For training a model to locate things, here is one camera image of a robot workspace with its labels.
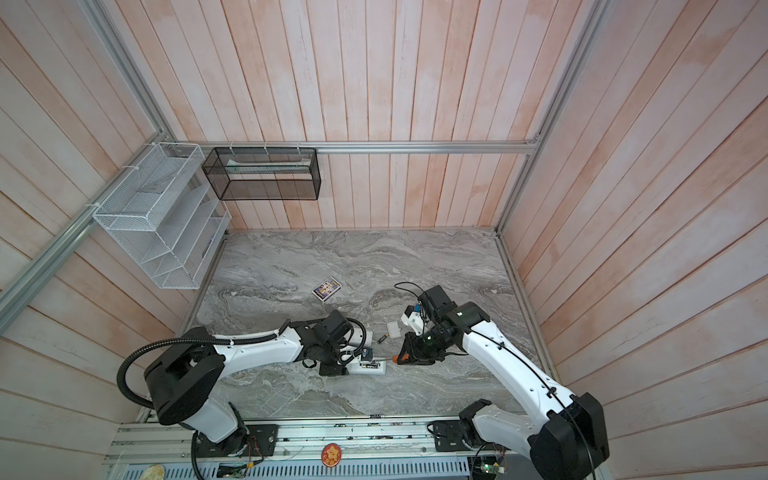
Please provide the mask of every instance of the black cable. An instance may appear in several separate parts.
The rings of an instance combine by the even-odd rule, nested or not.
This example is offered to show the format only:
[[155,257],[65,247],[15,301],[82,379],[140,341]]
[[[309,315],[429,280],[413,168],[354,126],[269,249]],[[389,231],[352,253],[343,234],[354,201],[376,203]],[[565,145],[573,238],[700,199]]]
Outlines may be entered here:
[[192,472],[194,472],[195,478],[197,480],[205,480],[203,478],[203,474],[200,473],[200,469],[197,467],[197,434],[199,432],[197,430],[194,431],[192,434],[192,453],[190,454],[190,459],[192,461]]
[[491,443],[490,442],[484,443],[483,446],[480,447],[477,452],[475,452],[475,456],[472,457],[472,463],[469,464],[469,478],[474,477],[473,473],[475,472],[475,460],[478,459],[478,455],[480,455],[480,451],[485,447],[487,447],[488,445],[491,445]]
[[395,288],[399,288],[399,287],[398,287],[398,285],[403,285],[403,284],[406,284],[406,283],[407,283],[408,285],[417,286],[417,287],[419,288],[419,290],[421,290],[421,291],[422,291],[422,293],[424,293],[424,292],[425,292],[425,290],[424,290],[423,288],[421,288],[421,287],[419,286],[419,284],[417,284],[417,283],[413,283],[413,282],[398,282],[398,283],[395,283]]
[[[152,350],[163,348],[164,346],[170,346],[170,345],[176,345],[178,343],[190,343],[193,345],[251,345],[253,343],[263,343],[267,342],[269,340],[274,340],[277,338],[276,333],[271,333],[267,336],[261,336],[255,339],[217,339],[217,338],[206,338],[206,339],[196,339],[189,336],[182,336],[177,337],[173,339],[165,339],[165,340],[159,340],[157,342],[152,342],[149,345],[142,346],[140,349],[136,350],[132,354],[130,354],[126,359],[123,361],[122,365],[120,365],[120,368],[118,369],[118,377],[116,380],[116,383],[118,384],[118,389],[120,389],[120,393],[123,394],[123,396],[126,399],[131,400],[133,403],[136,403],[137,405],[147,407],[148,409],[153,409],[154,404],[151,400],[147,400],[142,396],[139,396],[136,392],[131,390],[131,388],[128,386],[126,380],[125,380],[125,374],[128,372],[128,367],[133,364],[140,356],[144,355],[145,353],[149,353]],[[363,339],[365,339],[365,330],[363,330]]]
[[[522,358],[520,358],[520,356],[519,356],[517,353],[515,353],[515,352],[512,352],[512,351],[511,351],[510,349],[508,349],[508,348],[507,348],[507,347],[506,347],[506,346],[505,346],[503,343],[499,343],[499,342],[497,342],[496,340],[493,340],[491,337],[489,337],[489,336],[486,336],[486,335],[483,335],[482,333],[480,333],[480,332],[476,332],[476,331],[474,331],[474,330],[469,330],[469,332],[470,332],[470,333],[477,333],[478,335],[480,335],[480,336],[481,336],[481,337],[483,337],[484,339],[488,340],[489,342],[491,342],[491,343],[494,343],[494,344],[495,344],[497,347],[499,347],[500,349],[504,349],[504,350],[506,350],[507,352],[510,352],[510,353],[511,353],[511,354],[512,354],[512,355],[513,355],[513,356],[514,356],[516,359],[520,360],[520,361],[522,362],[522,364],[523,364],[523,365],[527,366],[527,367],[528,367],[528,369],[529,369],[529,370],[531,370],[531,371],[533,372],[533,374],[534,374],[534,375],[536,375],[536,378],[537,378],[537,379],[539,379],[539,381],[541,382],[541,384],[542,384],[542,385],[544,385],[544,386],[546,386],[546,385],[547,385],[547,383],[546,383],[546,382],[544,381],[544,379],[543,379],[543,378],[542,378],[542,377],[541,377],[541,376],[538,374],[538,372],[536,372],[536,370],[535,370],[535,369],[533,369],[533,368],[532,368],[530,365],[528,365],[528,362],[525,362],[525,361],[524,361]],[[553,390],[553,391],[551,391],[551,394],[552,394],[552,397],[553,397],[555,400],[557,400],[557,401],[558,401],[558,403],[560,404],[560,406],[561,406],[561,407],[563,407],[563,412],[565,412],[565,413],[567,413],[567,414],[568,414],[568,416],[571,418],[571,422],[572,422],[572,423],[573,423],[573,425],[576,427],[576,431],[578,432],[579,436],[581,437],[581,441],[582,441],[582,442],[584,442],[584,447],[587,449],[587,457],[589,458],[589,466],[590,466],[590,468],[592,468],[592,480],[597,480],[597,478],[598,478],[598,477],[597,477],[597,476],[595,475],[595,473],[594,473],[594,463],[592,462],[592,454],[589,452],[589,445],[587,444],[587,439],[584,437],[584,433],[582,433],[582,432],[581,432],[581,429],[579,428],[578,424],[576,423],[576,419],[574,419],[574,417],[573,417],[573,415],[571,414],[571,412],[569,412],[569,411],[568,411],[568,409],[566,409],[566,408],[565,408],[565,404],[564,404],[564,403],[563,403],[563,402],[560,400],[560,397],[558,397],[558,394],[557,394],[557,393],[556,393],[554,390]]]
[[361,335],[362,336],[360,337],[360,345],[358,345],[357,348],[355,348],[352,351],[352,356],[350,356],[349,359],[347,359],[347,360],[339,360],[339,363],[342,364],[342,365],[347,365],[348,363],[352,362],[352,360],[356,356],[358,356],[360,353],[362,353],[362,349],[366,348],[366,338],[368,336],[368,332],[367,332],[365,326],[362,323],[360,323],[359,321],[357,321],[356,319],[353,319],[353,318],[348,318],[347,321],[355,323],[358,327],[360,327]]
[[405,291],[405,292],[408,292],[408,293],[410,293],[411,295],[415,296],[417,300],[419,299],[419,296],[418,296],[418,295],[416,295],[416,294],[415,294],[415,292],[414,292],[413,290],[408,290],[407,288],[402,288],[401,286],[398,286],[398,285],[400,285],[400,283],[395,283],[395,288],[396,288],[397,290],[403,290],[403,291]]

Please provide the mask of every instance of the gray marble surface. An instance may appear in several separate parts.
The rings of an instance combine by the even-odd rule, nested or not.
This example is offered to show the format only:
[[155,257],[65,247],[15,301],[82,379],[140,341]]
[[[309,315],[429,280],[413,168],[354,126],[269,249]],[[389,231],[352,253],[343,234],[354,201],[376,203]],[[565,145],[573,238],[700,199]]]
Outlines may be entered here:
[[[333,276],[341,291],[322,304],[311,292]],[[309,320],[334,309],[360,320],[378,339],[414,298],[392,285],[409,280],[442,285],[459,305],[473,301],[538,364],[494,241],[487,230],[295,231],[235,233],[195,320],[211,333],[276,329],[286,319]],[[406,328],[400,323],[402,333]],[[402,337],[374,343],[392,358]],[[320,377],[299,363],[246,370],[216,391],[245,418],[348,415],[455,415],[479,398],[521,412],[501,383],[471,356],[434,366],[387,365],[384,376]]]

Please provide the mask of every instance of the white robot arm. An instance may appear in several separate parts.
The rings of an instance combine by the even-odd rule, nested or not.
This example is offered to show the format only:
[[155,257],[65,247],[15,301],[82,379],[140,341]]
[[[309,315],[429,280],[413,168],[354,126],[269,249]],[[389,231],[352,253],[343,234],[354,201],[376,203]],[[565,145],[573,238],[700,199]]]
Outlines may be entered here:
[[[457,306],[434,286],[419,296],[419,309],[419,333],[406,333],[396,363],[431,365],[450,355],[447,348],[458,346],[485,365],[527,413],[515,415],[480,399],[461,412],[459,422],[436,422],[436,437],[456,439],[449,442],[455,451],[466,450],[467,445],[503,445],[529,457],[545,480],[584,478],[608,457],[600,404],[589,394],[577,397],[542,372],[480,307]],[[431,328],[425,329],[425,321]],[[130,400],[155,409],[160,424],[181,423],[202,433],[218,452],[236,455],[252,433],[231,404],[211,395],[219,378],[269,363],[299,361],[307,367],[319,363],[321,376],[342,375],[346,366],[359,361],[371,337],[360,322],[336,310],[325,319],[286,322],[265,333],[212,336],[197,327],[181,338],[132,353],[118,371],[118,387]],[[165,346],[169,348],[144,373],[149,401],[127,387],[125,373],[136,358]],[[436,438],[435,444],[440,449],[446,442]]]
[[503,445],[530,458],[545,480],[582,479],[608,458],[603,409],[594,397],[576,396],[542,372],[474,303],[457,306],[440,285],[417,297],[417,306],[403,315],[415,331],[406,333],[395,362],[431,365],[450,354],[447,348],[458,346],[485,365],[527,414],[480,399],[459,414],[460,422],[435,422],[436,437],[454,440],[443,446]]

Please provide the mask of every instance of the round sticker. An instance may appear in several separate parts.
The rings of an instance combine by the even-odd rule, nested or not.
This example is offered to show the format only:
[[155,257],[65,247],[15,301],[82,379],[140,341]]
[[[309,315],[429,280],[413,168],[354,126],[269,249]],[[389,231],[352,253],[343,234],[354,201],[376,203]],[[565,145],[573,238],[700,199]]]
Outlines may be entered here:
[[326,467],[335,467],[341,462],[341,447],[335,443],[329,443],[323,449],[320,459],[323,460],[323,465]]

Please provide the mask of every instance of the pink wooden plank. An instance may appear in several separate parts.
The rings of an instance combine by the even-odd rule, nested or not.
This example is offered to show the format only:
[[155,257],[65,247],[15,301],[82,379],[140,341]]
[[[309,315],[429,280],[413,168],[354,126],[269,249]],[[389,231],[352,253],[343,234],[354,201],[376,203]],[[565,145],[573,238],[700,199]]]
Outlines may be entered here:
[[[448,39],[445,41],[445,60],[440,78],[440,95],[437,100],[433,140],[451,140],[452,138],[479,5],[479,0],[453,2]],[[445,163],[442,160],[437,162],[438,164]],[[432,168],[439,170],[438,165],[432,166]],[[435,215],[436,210],[425,212],[427,218]]]
[[[689,3],[677,17],[660,46],[658,42],[667,31],[670,19],[675,18],[675,12],[669,12],[670,8],[676,6],[675,2],[657,4],[651,12],[646,25],[611,82],[603,101],[598,105],[598,110],[571,152],[571,158],[541,205],[537,217],[525,232],[522,243],[531,244],[533,239],[536,239],[528,253],[529,257],[538,258],[555,236],[575,205],[575,199],[581,198],[598,175],[621,137],[627,133],[648,98],[662,82],[678,55],[707,16],[711,4],[713,2]],[[653,60],[645,68],[648,52],[653,55]],[[637,75],[640,75],[638,72],[642,72],[639,80],[637,80]],[[634,85],[628,96],[625,85]],[[616,113],[616,104],[621,102],[624,104]],[[606,119],[612,119],[607,131]]]
[[[237,208],[237,213],[240,215],[240,219],[245,223],[245,227],[248,230],[257,230],[262,228],[261,220],[259,219],[259,214],[256,211],[255,202],[263,202],[263,200],[238,200],[234,202],[228,202],[229,204],[234,204],[235,208]],[[235,225],[235,214],[232,214],[232,224]]]
[[523,235],[652,7],[653,2],[625,2],[611,10],[610,20],[607,20],[606,29],[591,56],[596,60],[588,63],[581,73],[571,100],[552,129],[552,141],[548,142],[528,181],[531,187],[524,190],[512,213],[511,225],[515,228],[508,231],[508,246],[516,264],[520,265],[528,254],[528,248],[519,248]]
[[615,439],[611,470],[626,478],[761,463],[765,428],[755,419],[765,415],[768,402],[759,402]]
[[329,141],[346,140],[344,71],[336,2],[309,2],[315,66],[322,102],[325,135]]
[[605,407],[615,439],[768,398],[761,342]]
[[469,135],[472,115],[475,113],[475,105],[480,93],[480,82],[485,71],[488,50],[491,47],[491,39],[495,31],[500,6],[501,0],[480,1],[475,22],[475,33],[472,36],[472,46],[469,49],[462,94],[458,102],[452,140],[467,140]]
[[[262,228],[283,228],[282,225],[288,224],[288,218],[286,217],[283,202],[278,200],[252,200],[251,203],[253,205],[253,209],[256,211]],[[278,214],[280,214],[280,222],[277,221]]]
[[371,177],[368,155],[350,155],[355,228],[371,227]]
[[458,171],[462,166],[462,158],[462,154],[448,155],[448,161],[445,164],[445,175],[442,181],[442,190],[440,191],[440,203],[438,204],[435,217],[436,227],[448,225],[448,215],[451,212],[451,203],[458,182]]
[[[768,225],[763,222],[757,228],[753,226],[766,217],[764,204],[759,205],[762,192],[754,190],[760,181],[765,181],[766,175],[768,164],[763,162],[672,237],[582,319],[550,341],[555,362],[563,362],[591,343],[569,362],[564,375],[581,371],[579,376],[583,376],[592,372],[765,276],[768,260],[760,248],[764,247]],[[743,211],[728,210],[734,205]],[[719,219],[716,222],[722,229],[712,224],[714,217]],[[745,231],[750,233],[733,243]],[[606,309],[611,308],[606,316]],[[542,328],[542,331],[551,335],[548,329]]]
[[[758,14],[765,15],[765,18],[761,19]],[[557,265],[555,262],[557,260],[560,266],[556,270],[558,275],[551,283],[546,284],[548,288],[547,297],[564,280],[567,274],[578,265],[579,261],[588,254],[589,250],[608,231],[619,216],[635,202],[637,197],[642,194],[643,189],[655,178],[661,168],[664,168],[664,173],[662,174],[664,177],[668,180],[677,179],[677,184],[679,184],[686,177],[687,174],[685,172],[690,173],[693,171],[695,165],[703,161],[765,98],[763,86],[764,82],[768,81],[768,58],[761,60],[755,68],[752,68],[752,66],[768,49],[768,41],[758,46],[755,45],[758,42],[751,41],[751,39],[747,40],[752,35],[749,33],[750,28],[757,28],[757,25],[763,22],[763,20],[768,22],[768,5],[764,13],[758,7],[750,14],[743,23],[742,28],[734,34],[733,41],[725,47],[722,54],[711,64],[710,68],[702,75],[696,85],[691,88],[688,95],[680,103],[680,106],[669,117],[666,124],[658,131],[634,164],[628,170],[625,167],[616,166],[618,172],[609,170],[604,176],[604,178],[610,178],[614,174],[616,177],[618,177],[618,174],[623,174],[624,178],[619,180],[616,188],[606,195],[604,203],[596,209],[591,219],[586,223],[586,227],[575,236],[574,241],[565,249],[565,253],[559,259],[552,259],[553,261],[549,263]],[[735,51],[743,53],[737,58],[734,56]],[[751,68],[752,71],[741,81]],[[738,87],[729,94],[730,89],[734,88],[737,84]],[[726,95],[726,100],[718,106]],[[707,119],[711,114],[713,114],[711,120]],[[699,131],[696,131],[705,119],[707,121],[704,123],[704,126]],[[674,157],[678,149],[682,148],[689,138],[691,140],[687,148]],[[693,164],[691,164],[691,161],[687,161],[689,155],[698,160],[693,161]],[[674,157],[677,161],[665,167],[664,165],[670,161],[671,157]],[[683,169],[682,174],[677,173],[679,169]],[[659,184],[662,186],[652,187],[649,190],[649,198],[656,197],[664,191],[664,182],[656,183],[656,185]],[[667,188],[667,195],[672,190],[673,188]],[[642,207],[647,204],[646,202],[647,200],[641,201],[640,203],[635,203],[635,205]],[[646,209],[646,218],[654,208]],[[614,249],[620,244],[620,241],[616,241]],[[541,272],[545,270],[548,270],[548,268],[541,261],[531,270],[529,275],[529,285],[531,288],[543,278],[544,274]]]
[[69,223],[69,216],[3,157],[0,157],[0,191],[51,233],[57,233]]
[[[567,316],[573,315],[572,319],[580,316],[617,281],[628,275],[642,260],[648,258],[685,223],[757,164],[763,155],[768,154],[768,142],[762,135],[762,125],[766,121],[768,103],[764,101],[588,280],[579,281],[578,285],[574,285],[572,277],[578,278],[580,271],[568,277],[539,309],[540,318],[547,319],[551,316],[553,323],[566,323]],[[597,255],[598,253],[590,253],[583,267],[590,266]]]
[[389,226],[389,155],[369,155],[371,227]]
[[320,219],[323,228],[336,228],[336,206],[333,199],[333,178],[331,176],[330,161],[328,155],[318,155],[317,162],[320,166],[320,195],[317,205],[320,209]]
[[431,140],[435,130],[435,114],[445,57],[445,41],[451,19],[451,2],[424,0],[422,18],[429,22],[419,36],[419,55],[413,93],[411,140]]
[[467,211],[469,197],[472,195],[472,186],[475,184],[475,176],[478,173],[481,158],[481,154],[464,154],[462,158],[462,166],[458,170],[458,181],[453,192],[451,210],[446,222],[448,227],[460,227],[464,223],[464,215]]
[[240,67],[250,93],[253,108],[259,118],[261,133],[266,141],[281,141],[280,120],[277,117],[272,91],[267,88],[270,79],[261,53],[261,42],[253,23],[249,3],[239,0],[223,0],[230,33],[237,50]]
[[243,215],[240,213],[240,207],[238,207],[237,202],[234,200],[229,200],[224,202],[225,205],[227,205],[227,209],[230,211],[230,214],[232,215],[232,222],[230,224],[230,229],[232,230],[248,230],[248,226],[245,223],[245,220],[243,219]]
[[288,141],[306,140],[280,3],[264,0],[251,2],[250,7],[283,138]]
[[328,161],[330,177],[333,179],[333,206],[336,208],[336,226],[338,228],[354,228],[355,211],[349,155],[328,155]]
[[528,2],[502,2],[496,18],[488,59],[469,127],[469,140],[486,140],[499,105],[512,54],[515,52]]
[[301,115],[307,140],[324,141],[323,109],[317,82],[315,52],[312,48],[310,19],[303,0],[282,0],[283,23],[288,39],[290,61],[296,89],[299,93]]
[[[432,139],[440,92],[440,89],[435,86],[440,85],[442,78],[452,3],[443,0],[425,0],[422,10],[422,17],[425,21],[429,21],[429,27],[422,28],[419,37],[411,125],[412,140]],[[428,166],[429,155],[409,157],[403,222],[405,227],[418,227],[421,224]]]
[[149,119],[147,112],[144,111],[142,105],[137,101],[115,61],[98,37],[98,33],[88,23],[85,13],[72,2],[58,0],[58,4],[65,11],[78,36],[87,45],[88,51],[93,55],[101,71],[104,72],[111,87],[130,113],[139,131],[144,135],[144,138],[152,137],[155,133],[155,127]]
[[2,110],[0,155],[68,216],[74,216],[88,202],[88,198]]
[[200,75],[194,57],[170,0],[144,2],[144,10],[154,27],[154,32],[168,58],[182,89],[190,102],[205,140],[224,141],[227,139],[213,102]]
[[344,65],[346,123],[349,140],[368,140],[366,3],[339,0],[339,29]]
[[768,279],[761,279],[568,388],[607,405],[768,338],[767,317]]
[[389,227],[402,227],[406,213],[408,154],[389,156]]
[[501,154],[483,154],[478,165],[478,172],[475,175],[475,182],[472,185],[472,192],[467,201],[466,212],[462,225],[464,227],[477,227],[480,224],[480,213],[482,212],[488,191],[491,189],[491,182],[496,174],[498,162],[501,160]]
[[509,140],[525,139],[554,66],[562,56],[563,44],[571,24],[574,22],[580,4],[581,0],[557,2],[546,35],[544,36],[544,41],[541,43],[541,49],[536,57],[531,77],[528,80],[525,93],[518,106],[515,121],[512,123]]
[[113,162],[122,162],[130,157],[131,149],[31,8],[25,2],[3,2],[0,4],[0,18]]
[[478,219],[478,225],[481,227],[493,227],[496,224],[495,214],[496,211],[506,201],[507,197],[511,193],[507,190],[507,186],[511,187],[509,181],[512,171],[518,163],[517,154],[503,154],[498,161],[498,167],[496,167],[496,173],[493,175],[493,180],[488,186],[488,195],[485,197],[480,217]]
[[440,205],[440,197],[442,196],[442,183],[445,178],[445,168],[447,165],[447,154],[429,155],[420,227],[435,226],[435,222],[437,221],[437,210]]
[[[367,0],[366,2],[366,43],[368,58],[368,129],[373,140],[389,140],[392,136],[392,69],[395,54],[395,8],[396,0]],[[375,166],[371,159],[371,171]],[[389,178],[389,157],[386,158]],[[371,198],[375,190],[371,182]],[[387,197],[377,196],[387,206]]]
[[114,129],[123,138],[126,146],[132,151],[136,150],[144,143],[144,135],[120,101],[96,59],[67,19],[65,11],[57,2],[29,0],[27,3],[101,106],[101,110],[114,125]]
[[[637,237],[637,234],[633,233],[642,222],[647,218],[654,218],[652,215],[654,211],[664,202],[670,195],[673,197],[679,197],[678,193],[673,194],[673,191],[686,180],[688,175],[691,175],[694,170],[694,176],[690,179],[697,179],[701,174],[708,174],[714,164],[717,161],[722,161],[726,146],[729,146],[733,151],[740,154],[740,156],[733,156],[729,159],[730,169],[725,172],[719,173],[718,177],[713,180],[718,185],[720,182],[733,180],[733,175],[738,175],[744,172],[745,168],[751,167],[757,162],[760,157],[766,152],[766,148],[761,146],[760,143],[756,143],[750,138],[753,131],[754,120],[756,118],[762,118],[765,115],[766,105],[762,104],[757,108],[749,118],[739,126],[735,133],[731,134],[736,125],[739,124],[743,117],[746,117],[755,105],[757,101],[763,96],[760,89],[762,88],[761,82],[764,81],[760,77],[760,71],[762,68],[757,66],[747,75],[746,78],[734,89],[728,98],[715,110],[715,112],[707,119],[705,124],[696,132],[696,134],[689,140],[689,142],[674,156],[672,161],[661,171],[659,176],[654,179],[649,186],[640,194],[640,196],[624,211],[618,218],[616,223],[610,228],[610,230],[597,242],[596,246],[592,248],[589,254],[573,269],[569,272],[565,280],[559,284],[557,289],[552,287],[550,278],[545,277],[540,284],[541,289],[534,290],[536,297],[536,305],[540,306],[539,310],[542,315],[551,315],[557,308],[571,295],[572,300],[569,300],[572,306],[578,304],[583,299],[582,293],[576,293],[577,285],[584,283],[588,277],[592,275],[600,265],[605,262],[608,257],[620,248],[620,245],[630,238],[630,235]],[[715,147],[726,137],[730,136],[723,145],[717,147],[717,151],[712,154]],[[739,139],[742,140],[742,144],[737,143]],[[756,151],[746,151],[744,145],[753,145]],[[704,168],[700,167],[700,164],[704,161]],[[705,190],[709,193],[715,191],[712,187]],[[672,219],[668,219],[670,225],[682,226],[680,223],[682,219],[690,219],[689,216],[680,216]],[[648,242],[646,246],[658,245],[656,242]],[[570,310],[573,314],[579,310],[580,307],[576,307]]]
[[589,22],[589,15],[594,8],[594,4],[597,0],[581,0],[581,4],[578,6],[576,16],[571,23],[571,28],[568,30],[568,35],[565,38],[560,55],[555,62],[554,69],[549,75],[549,79],[545,80],[544,94],[541,96],[541,100],[538,102],[538,107],[534,113],[533,120],[528,127],[528,133],[522,135],[521,138],[533,138],[541,130],[541,126],[544,123],[545,115],[547,114],[554,96],[557,94],[560,80],[563,78],[565,69],[568,68],[568,63],[576,50],[578,39],[581,36],[581,32],[584,30],[584,26]]
[[94,165],[94,168],[101,174],[114,169],[115,164],[107,152],[101,148],[72,107],[2,23],[0,23],[0,58],[18,81],[25,86],[29,94],[35,97],[59,128],[67,134],[78,150]]
[[171,4],[227,140],[247,140],[240,112],[200,3],[171,0]]
[[406,205],[403,214],[404,227],[418,227],[422,218],[422,201],[429,155],[410,154],[408,158],[408,181],[406,183]]
[[[29,138],[87,197],[93,197],[103,186],[104,178],[72,144],[66,134],[29,94],[24,85],[0,62],[0,108],[14,120]],[[107,179],[117,173],[111,162],[104,171]]]
[[[413,116],[413,95],[416,79],[416,62],[419,52],[419,29],[422,20],[422,0],[398,0],[395,23],[395,60],[394,83],[392,85],[392,139],[411,139],[411,120]],[[398,166],[402,158],[393,158]],[[395,169],[403,175],[397,183],[406,183],[405,169]],[[401,190],[390,189],[390,200],[399,197]],[[405,188],[402,188],[404,201]],[[390,202],[390,223],[392,222],[392,203]]]
[[200,124],[141,2],[104,0],[104,5],[176,136],[184,140],[203,139]]
[[533,72],[534,63],[554,13],[554,0],[530,0],[520,28],[515,53],[493,115],[489,140],[506,140]]
[[245,74],[237,57],[237,50],[227,24],[221,2],[217,0],[200,0],[208,31],[214,41],[219,62],[230,86],[235,108],[243,125],[245,138],[248,141],[261,141],[261,127],[253,102],[248,93],[248,85],[245,82]]

